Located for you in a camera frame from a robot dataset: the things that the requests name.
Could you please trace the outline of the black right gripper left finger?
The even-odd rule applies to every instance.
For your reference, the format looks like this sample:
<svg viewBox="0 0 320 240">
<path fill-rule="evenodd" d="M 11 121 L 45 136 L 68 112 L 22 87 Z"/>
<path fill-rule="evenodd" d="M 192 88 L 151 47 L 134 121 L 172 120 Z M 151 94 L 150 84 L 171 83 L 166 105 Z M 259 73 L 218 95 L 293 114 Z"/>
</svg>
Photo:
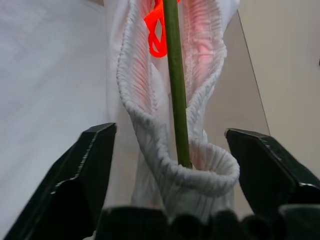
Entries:
<svg viewBox="0 0 320 240">
<path fill-rule="evenodd" d="M 4 239 L 91 237 L 108 189 L 116 132 L 115 123 L 83 131 L 48 170 Z"/>
</svg>

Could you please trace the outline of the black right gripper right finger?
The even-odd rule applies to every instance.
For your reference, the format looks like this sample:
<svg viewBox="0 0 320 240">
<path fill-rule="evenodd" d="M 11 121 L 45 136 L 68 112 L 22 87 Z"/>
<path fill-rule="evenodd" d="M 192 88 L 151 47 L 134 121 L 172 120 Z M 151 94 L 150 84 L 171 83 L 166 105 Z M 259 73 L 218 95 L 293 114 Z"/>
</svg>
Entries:
<svg viewBox="0 0 320 240">
<path fill-rule="evenodd" d="M 320 203 L 320 180 L 275 138 L 236 128 L 228 128 L 225 138 L 240 166 L 240 187 L 255 214 L 274 216 L 282 205 Z"/>
</svg>

